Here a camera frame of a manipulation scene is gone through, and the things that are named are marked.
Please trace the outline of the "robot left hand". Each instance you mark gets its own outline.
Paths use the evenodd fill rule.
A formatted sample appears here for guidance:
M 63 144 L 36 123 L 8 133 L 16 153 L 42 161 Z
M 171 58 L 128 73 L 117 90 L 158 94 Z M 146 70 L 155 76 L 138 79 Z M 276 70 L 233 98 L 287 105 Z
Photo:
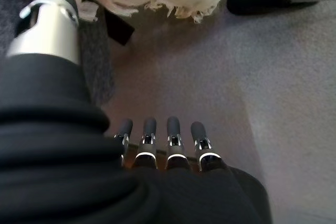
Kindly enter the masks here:
M 198 173 L 180 124 L 167 120 L 157 167 L 156 120 L 144 122 L 131 168 L 126 120 L 112 138 L 80 66 L 75 0 L 34 0 L 20 13 L 1 69 L 1 223 L 271 223 L 264 186 L 224 163 L 191 125 Z

